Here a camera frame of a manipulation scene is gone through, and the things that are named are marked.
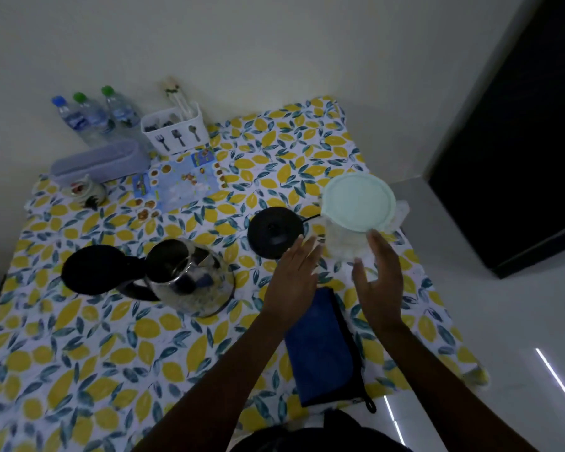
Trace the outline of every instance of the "white cutlery basket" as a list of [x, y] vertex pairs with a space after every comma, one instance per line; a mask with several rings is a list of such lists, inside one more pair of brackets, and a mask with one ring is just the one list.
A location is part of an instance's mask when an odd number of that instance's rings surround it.
[[[201, 109], [196, 103], [192, 103], [192, 106], [196, 109], [197, 116], [189, 121], [182, 121], [182, 112], [178, 107], [147, 114], [140, 120], [143, 134], [149, 138], [153, 147], [161, 155], [185, 152], [209, 142], [209, 133], [203, 123]], [[163, 127], [164, 123], [171, 120], [172, 115], [175, 115], [182, 122]], [[145, 131], [146, 127], [152, 125], [163, 128]]]

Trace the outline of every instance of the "hand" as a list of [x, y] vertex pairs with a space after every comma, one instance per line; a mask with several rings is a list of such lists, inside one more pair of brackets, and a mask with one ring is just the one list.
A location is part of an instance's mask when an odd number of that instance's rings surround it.
[[318, 274], [312, 272], [320, 259], [322, 247], [317, 245], [312, 250], [315, 236], [302, 246], [303, 240], [303, 235], [300, 235], [281, 257], [264, 298], [262, 313], [280, 320], [285, 330], [304, 315], [316, 292]]
[[367, 239], [370, 250], [375, 254], [379, 278], [376, 281], [368, 282], [364, 265], [359, 258], [354, 261], [352, 271], [364, 316], [373, 328], [403, 325], [401, 304], [404, 277], [398, 255], [376, 230], [371, 229]]

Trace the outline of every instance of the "blue pouch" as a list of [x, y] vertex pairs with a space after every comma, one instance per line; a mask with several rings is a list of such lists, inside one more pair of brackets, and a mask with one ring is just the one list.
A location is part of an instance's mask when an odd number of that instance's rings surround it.
[[285, 335], [301, 406], [362, 398], [377, 406], [362, 380], [362, 357], [331, 288], [318, 288], [308, 311]]

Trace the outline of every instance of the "person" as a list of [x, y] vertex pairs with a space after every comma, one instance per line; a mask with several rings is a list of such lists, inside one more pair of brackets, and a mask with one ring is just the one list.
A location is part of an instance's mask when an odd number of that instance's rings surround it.
[[[135, 451], [226, 450], [258, 377], [285, 332], [312, 302], [317, 285], [313, 271], [322, 253], [319, 245], [313, 249], [314, 242], [315, 238], [310, 238], [302, 244], [300, 237], [286, 251], [266, 291], [263, 309], [249, 329], [136, 445]], [[368, 243], [377, 262], [378, 279], [367, 281], [360, 259], [355, 260], [352, 272], [362, 311], [414, 390], [448, 451], [535, 451], [404, 325], [400, 312], [404, 281], [398, 256], [377, 231], [369, 231]], [[409, 450], [383, 433], [360, 427], [355, 421], [345, 424], [342, 421], [345, 427], [340, 428], [327, 428], [326, 422], [325, 415], [324, 428], [295, 432], [282, 427], [260, 430], [242, 440], [233, 451], [298, 452], [348, 447]], [[332, 423], [339, 424], [338, 419]]]

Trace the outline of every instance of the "round lid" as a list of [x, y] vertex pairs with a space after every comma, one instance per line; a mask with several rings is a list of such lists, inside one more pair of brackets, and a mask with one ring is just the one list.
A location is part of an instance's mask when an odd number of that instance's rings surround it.
[[247, 231], [249, 246], [262, 258], [281, 258], [297, 236], [304, 233], [304, 223], [290, 209], [273, 207], [258, 212]]
[[395, 213], [392, 189], [367, 173], [342, 174], [322, 192], [321, 213], [351, 231], [382, 230]]
[[65, 106], [67, 104], [67, 100], [60, 95], [52, 98], [52, 104], [57, 107]]
[[110, 85], [105, 85], [100, 91], [104, 96], [111, 96], [115, 93], [115, 90]]
[[123, 281], [143, 277], [140, 263], [139, 259], [127, 257], [112, 246], [88, 246], [65, 261], [61, 279], [67, 288], [76, 293], [100, 295], [116, 288]]
[[83, 103], [88, 99], [85, 94], [82, 92], [76, 92], [73, 94], [73, 99], [76, 100], [77, 103]]

